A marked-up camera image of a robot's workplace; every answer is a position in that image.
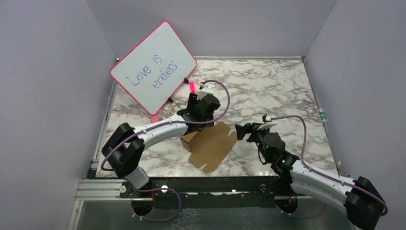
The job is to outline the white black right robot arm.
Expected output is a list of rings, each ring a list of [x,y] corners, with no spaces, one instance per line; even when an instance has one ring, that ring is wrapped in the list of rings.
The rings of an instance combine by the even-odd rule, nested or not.
[[[277,191],[290,192],[317,199],[344,213],[348,220],[362,230],[375,229],[385,211],[385,202],[372,182],[334,175],[319,169],[285,149],[285,142],[270,126],[261,123],[236,125],[237,139],[249,135],[247,142],[257,146],[262,164],[270,164],[279,176]]]

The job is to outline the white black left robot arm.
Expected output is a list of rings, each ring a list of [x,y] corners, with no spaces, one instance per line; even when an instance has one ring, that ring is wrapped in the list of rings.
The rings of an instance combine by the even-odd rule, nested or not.
[[[119,125],[101,150],[104,156],[101,169],[125,178],[136,195],[148,195],[150,178],[139,165],[143,152],[167,139],[201,130],[213,120],[214,111],[220,107],[219,100],[211,94],[197,99],[191,93],[190,99],[191,105],[165,120],[136,127],[128,123]]]

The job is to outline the brown cardboard box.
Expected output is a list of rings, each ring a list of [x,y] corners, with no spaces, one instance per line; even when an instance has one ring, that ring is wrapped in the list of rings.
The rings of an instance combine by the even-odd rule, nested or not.
[[[189,163],[206,173],[214,172],[237,142],[237,133],[224,122],[209,123],[201,131],[180,137],[183,147],[190,152]]]

